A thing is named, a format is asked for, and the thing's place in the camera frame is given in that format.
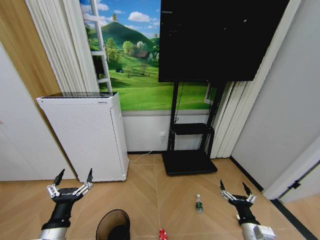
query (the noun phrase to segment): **wooden wall panel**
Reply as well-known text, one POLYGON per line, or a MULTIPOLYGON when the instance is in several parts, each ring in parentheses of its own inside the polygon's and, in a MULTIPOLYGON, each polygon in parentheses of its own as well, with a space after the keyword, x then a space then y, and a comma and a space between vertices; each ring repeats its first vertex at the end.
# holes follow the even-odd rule
POLYGON ((0 1, 0 40, 33 100, 60 92, 24 0, 0 1))

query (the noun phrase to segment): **television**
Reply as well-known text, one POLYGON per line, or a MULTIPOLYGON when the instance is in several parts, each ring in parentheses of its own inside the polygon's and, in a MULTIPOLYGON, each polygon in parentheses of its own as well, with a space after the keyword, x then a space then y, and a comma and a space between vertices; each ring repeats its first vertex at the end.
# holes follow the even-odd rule
POLYGON ((159 82, 252 81, 289 0, 162 0, 159 82))

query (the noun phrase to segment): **white air purifier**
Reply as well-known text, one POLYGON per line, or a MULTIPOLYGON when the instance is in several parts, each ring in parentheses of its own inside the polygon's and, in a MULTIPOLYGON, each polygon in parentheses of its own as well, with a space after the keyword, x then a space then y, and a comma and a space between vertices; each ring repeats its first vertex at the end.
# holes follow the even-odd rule
POLYGON ((81 182, 124 181, 128 155, 119 94, 62 92, 36 99, 81 182))

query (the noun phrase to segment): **curtain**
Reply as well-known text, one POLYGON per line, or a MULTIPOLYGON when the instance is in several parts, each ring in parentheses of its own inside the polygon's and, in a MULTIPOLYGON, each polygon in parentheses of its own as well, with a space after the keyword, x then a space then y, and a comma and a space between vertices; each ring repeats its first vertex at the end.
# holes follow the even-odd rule
POLYGON ((62 92, 99 92, 78 0, 25 0, 62 92))
POLYGON ((215 136, 210 157, 228 158, 236 145, 259 91, 267 77, 290 24, 300 5, 300 0, 290 0, 274 33, 253 81, 229 82, 222 96, 213 122, 215 136))

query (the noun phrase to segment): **wastebasket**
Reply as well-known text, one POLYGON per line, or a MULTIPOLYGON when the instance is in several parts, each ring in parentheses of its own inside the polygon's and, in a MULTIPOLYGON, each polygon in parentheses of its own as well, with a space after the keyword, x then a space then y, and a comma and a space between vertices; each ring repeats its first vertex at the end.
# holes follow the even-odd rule
POLYGON ((95 234, 96 240, 129 240, 130 219, 128 214, 115 209, 108 212, 100 221, 95 234))

